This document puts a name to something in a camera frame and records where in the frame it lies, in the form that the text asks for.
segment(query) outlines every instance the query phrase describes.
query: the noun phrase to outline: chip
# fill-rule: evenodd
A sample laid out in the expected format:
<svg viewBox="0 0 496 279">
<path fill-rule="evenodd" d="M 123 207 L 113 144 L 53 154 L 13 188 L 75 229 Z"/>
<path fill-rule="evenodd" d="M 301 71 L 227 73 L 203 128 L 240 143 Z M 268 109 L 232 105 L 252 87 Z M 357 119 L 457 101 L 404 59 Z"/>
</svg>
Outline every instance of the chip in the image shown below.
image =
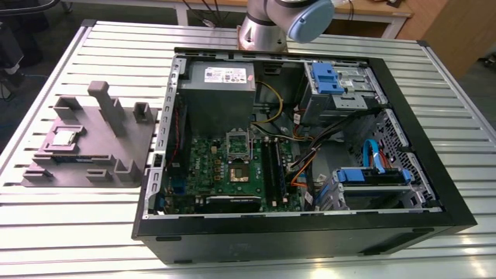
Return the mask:
<svg viewBox="0 0 496 279">
<path fill-rule="evenodd" d="M 249 181 L 249 165 L 231 164 L 229 165 L 229 182 L 248 182 Z"/>
</svg>

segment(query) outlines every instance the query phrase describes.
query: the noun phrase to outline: wooden cabinet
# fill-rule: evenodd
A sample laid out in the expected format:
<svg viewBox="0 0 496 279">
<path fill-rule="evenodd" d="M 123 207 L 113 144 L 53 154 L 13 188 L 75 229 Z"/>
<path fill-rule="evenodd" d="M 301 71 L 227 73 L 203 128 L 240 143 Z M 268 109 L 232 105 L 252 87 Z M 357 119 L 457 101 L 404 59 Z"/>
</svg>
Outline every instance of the wooden cabinet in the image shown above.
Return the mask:
<svg viewBox="0 0 496 279">
<path fill-rule="evenodd" d="M 397 39 L 425 40 L 460 78 L 496 42 L 495 0 L 407 0 L 415 16 Z"/>
</svg>

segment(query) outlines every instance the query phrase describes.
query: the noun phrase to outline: yellow cable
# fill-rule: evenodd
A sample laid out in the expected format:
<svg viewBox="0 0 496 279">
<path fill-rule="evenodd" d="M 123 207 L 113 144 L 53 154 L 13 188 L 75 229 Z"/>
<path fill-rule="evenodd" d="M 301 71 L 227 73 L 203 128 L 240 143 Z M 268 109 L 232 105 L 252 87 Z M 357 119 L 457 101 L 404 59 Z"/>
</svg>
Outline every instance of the yellow cable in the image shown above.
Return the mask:
<svg viewBox="0 0 496 279">
<path fill-rule="evenodd" d="M 260 83 L 260 84 L 264 84 L 267 86 L 268 89 L 271 89 L 271 91 L 273 92 L 273 94 L 276 94 L 277 96 L 277 99 L 279 99 L 279 111 L 276 113 L 275 116 L 272 116 L 269 119 L 264 120 L 264 121 L 255 121 L 253 123 L 256 124 L 264 124 L 264 123 L 269 123 L 271 121 L 273 121 L 279 116 L 280 114 L 283 113 L 283 97 L 280 96 L 280 94 L 277 93 L 276 89 L 273 89 L 272 86 L 269 86 L 267 83 L 264 83 L 263 81 L 256 81 L 256 83 Z"/>
</svg>

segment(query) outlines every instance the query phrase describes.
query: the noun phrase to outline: aluminum extrusion table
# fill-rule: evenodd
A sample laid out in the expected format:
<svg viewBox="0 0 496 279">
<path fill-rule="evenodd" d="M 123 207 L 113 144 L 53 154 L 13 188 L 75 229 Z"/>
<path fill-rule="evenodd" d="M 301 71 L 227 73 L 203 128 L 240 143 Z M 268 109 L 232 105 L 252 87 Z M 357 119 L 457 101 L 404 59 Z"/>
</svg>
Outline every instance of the aluminum extrusion table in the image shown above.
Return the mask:
<svg viewBox="0 0 496 279">
<path fill-rule="evenodd" d="M 431 49 L 413 41 L 325 35 L 299 53 L 383 58 L 479 225 L 388 256 L 164 266 L 131 239 L 140 189 L 24 188 L 59 95 L 93 103 L 107 80 L 123 106 L 161 108 L 173 47 L 236 48 L 236 30 L 96 22 L 77 31 L 0 156 L 0 276 L 69 273 L 149 278 L 473 278 L 496 276 L 495 131 Z"/>
</svg>

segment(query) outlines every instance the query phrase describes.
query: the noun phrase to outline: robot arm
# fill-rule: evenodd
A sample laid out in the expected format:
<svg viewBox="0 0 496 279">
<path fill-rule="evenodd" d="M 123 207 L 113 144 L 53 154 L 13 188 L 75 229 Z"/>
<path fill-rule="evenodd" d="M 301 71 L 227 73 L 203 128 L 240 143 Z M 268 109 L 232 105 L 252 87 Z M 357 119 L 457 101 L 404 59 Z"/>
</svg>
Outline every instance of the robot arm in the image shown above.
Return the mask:
<svg viewBox="0 0 496 279">
<path fill-rule="evenodd" d="M 241 49 L 284 51 L 285 35 L 299 43 L 315 40 L 335 15 L 331 0 L 249 0 L 239 33 Z"/>
</svg>

